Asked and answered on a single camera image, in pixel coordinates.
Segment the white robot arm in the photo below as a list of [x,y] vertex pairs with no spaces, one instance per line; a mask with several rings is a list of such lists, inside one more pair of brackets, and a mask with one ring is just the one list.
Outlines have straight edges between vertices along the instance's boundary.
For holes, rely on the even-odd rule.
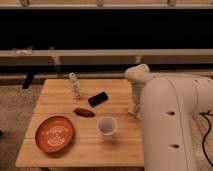
[[190,116],[213,113],[213,79],[185,73],[153,73],[146,64],[125,71],[131,112],[141,120],[145,171],[198,171]]

